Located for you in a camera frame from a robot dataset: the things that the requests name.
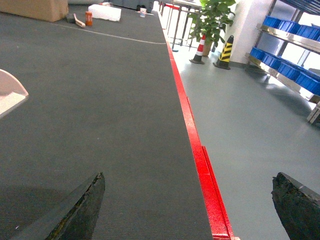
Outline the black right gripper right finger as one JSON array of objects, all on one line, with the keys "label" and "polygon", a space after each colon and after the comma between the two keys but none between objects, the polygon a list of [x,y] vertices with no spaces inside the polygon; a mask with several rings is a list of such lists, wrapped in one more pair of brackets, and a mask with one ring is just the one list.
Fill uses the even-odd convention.
[{"label": "black right gripper right finger", "polygon": [[320,238],[320,195],[279,172],[272,180],[272,201],[291,240]]}]

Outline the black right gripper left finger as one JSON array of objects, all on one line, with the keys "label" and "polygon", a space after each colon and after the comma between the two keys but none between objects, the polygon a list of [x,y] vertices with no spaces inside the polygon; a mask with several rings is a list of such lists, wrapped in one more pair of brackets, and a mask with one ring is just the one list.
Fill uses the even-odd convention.
[{"label": "black right gripper left finger", "polygon": [[102,172],[93,174],[13,240],[92,239],[105,193]]}]

